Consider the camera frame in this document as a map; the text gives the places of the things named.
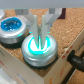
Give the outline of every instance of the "cork surface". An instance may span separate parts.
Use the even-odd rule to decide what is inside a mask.
[[[84,84],[84,72],[76,70],[67,84]]]
[[[30,9],[34,15],[38,16],[38,24],[41,24],[41,17],[44,15],[48,9]],[[6,17],[16,16],[14,10],[5,10]],[[54,22],[53,27],[51,28],[50,34],[58,42],[58,56],[60,57],[64,53],[64,49],[67,48],[72,41],[77,37],[77,35],[84,28],[84,8],[68,8],[66,9],[66,19],[58,19]],[[8,52],[14,55],[23,63],[23,55],[21,48],[17,49],[8,49]],[[40,76],[44,77],[49,70],[48,69],[37,70],[33,69]]]

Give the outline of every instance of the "glowing button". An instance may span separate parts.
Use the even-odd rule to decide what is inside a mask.
[[[18,30],[21,26],[21,21],[16,17],[8,18],[1,22],[1,29],[7,32]]]
[[[45,46],[43,49],[41,49],[40,43],[41,43],[41,39],[39,38],[39,48],[38,48],[35,44],[34,38],[32,38],[28,43],[29,52],[38,55],[38,54],[43,54],[50,49],[50,40],[48,37],[46,37]]]

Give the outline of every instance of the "blue glowing button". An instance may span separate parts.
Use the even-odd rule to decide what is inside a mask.
[[[50,49],[50,40],[48,37],[46,37],[45,46],[43,49],[41,49],[40,43],[41,43],[41,40],[39,39],[39,48],[38,48],[35,44],[34,37],[33,37],[28,43],[29,52],[32,54],[39,55],[47,52]]]
[[[21,21],[16,17],[8,18],[1,22],[1,29],[4,31],[15,31],[18,30],[21,26]]]

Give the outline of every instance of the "teal glowing button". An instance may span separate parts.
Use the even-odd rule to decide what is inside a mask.
[[[21,26],[21,21],[16,17],[8,18],[1,22],[1,29],[7,32],[18,30]]]
[[[45,46],[43,49],[41,49],[40,43],[41,43],[41,40],[39,38],[39,48],[38,48],[35,44],[34,37],[32,37],[32,39],[28,43],[29,52],[32,54],[39,55],[39,54],[46,53],[50,49],[50,40],[48,37],[46,37]]]

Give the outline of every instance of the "blue light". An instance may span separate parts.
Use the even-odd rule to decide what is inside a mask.
[[[41,49],[41,42],[40,41],[41,41],[41,39],[39,38],[39,48],[35,44],[34,37],[29,41],[28,50],[30,53],[39,55],[39,54],[43,54],[49,50],[49,48],[50,48],[49,38],[46,37],[45,46],[43,49]]]
[[[8,18],[1,22],[1,29],[7,32],[18,30],[21,26],[21,21],[16,17]]]

